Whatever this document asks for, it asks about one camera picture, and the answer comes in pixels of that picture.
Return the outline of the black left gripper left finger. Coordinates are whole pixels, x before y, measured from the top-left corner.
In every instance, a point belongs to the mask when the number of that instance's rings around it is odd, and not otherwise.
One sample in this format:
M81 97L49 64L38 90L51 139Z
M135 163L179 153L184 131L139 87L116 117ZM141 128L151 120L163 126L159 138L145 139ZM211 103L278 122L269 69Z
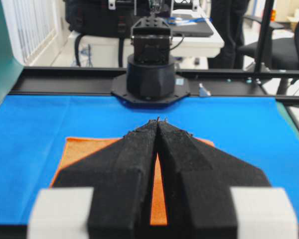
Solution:
M61 169L39 192L29 239L133 239L149 221L156 121Z

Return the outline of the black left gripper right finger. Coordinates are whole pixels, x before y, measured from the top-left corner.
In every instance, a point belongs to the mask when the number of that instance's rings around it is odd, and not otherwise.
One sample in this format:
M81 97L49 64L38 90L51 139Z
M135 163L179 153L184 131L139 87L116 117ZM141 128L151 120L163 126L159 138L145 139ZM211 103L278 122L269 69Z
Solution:
M258 167L167 122L157 130L167 220L183 239L297 239L283 188Z

